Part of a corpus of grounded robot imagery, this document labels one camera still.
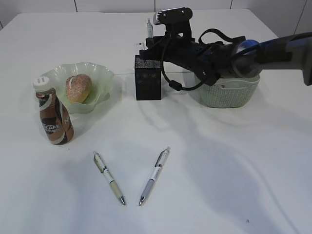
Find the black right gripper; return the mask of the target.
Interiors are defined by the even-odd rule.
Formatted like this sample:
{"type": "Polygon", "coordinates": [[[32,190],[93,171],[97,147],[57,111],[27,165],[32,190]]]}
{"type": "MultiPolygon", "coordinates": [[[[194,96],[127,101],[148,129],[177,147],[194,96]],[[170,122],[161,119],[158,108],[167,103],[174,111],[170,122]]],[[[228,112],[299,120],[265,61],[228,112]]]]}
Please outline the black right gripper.
{"type": "Polygon", "coordinates": [[[171,87],[182,85],[170,80],[164,73],[163,63],[170,62],[193,72],[202,84],[214,85],[220,78],[233,78],[234,39],[226,36],[218,29],[207,29],[202,34],[214,33],[222,41],[204,43],[201,39],[195,42],[189,23],[169,23],[165,25],[163,36],[147,38],[147,50],[140,50],[142,60],[160,62],[161,72],[171,87]]]}

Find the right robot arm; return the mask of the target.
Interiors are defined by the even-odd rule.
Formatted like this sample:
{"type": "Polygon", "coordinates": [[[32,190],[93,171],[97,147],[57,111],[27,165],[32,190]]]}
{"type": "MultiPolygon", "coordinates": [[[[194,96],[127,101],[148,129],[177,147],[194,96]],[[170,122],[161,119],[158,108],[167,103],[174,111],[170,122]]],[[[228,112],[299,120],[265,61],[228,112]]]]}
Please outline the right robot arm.
{"type": "Polygon", "coordinates": [[[192,38],[189,22],[166,25],[164,36],[147,38],[143,60],[170,62],[193,72],[200,83],[184,87],[168,79],[177,91],[191,91],[203,84],[214,85],[220,78],[252,78],[263,70],[301,70],[307,86],[312,83],[312,34],[303,33],[259,43],[244,36],[229,38],[217,29],[208,29],[222,41],[205,44],[192,38]]]}

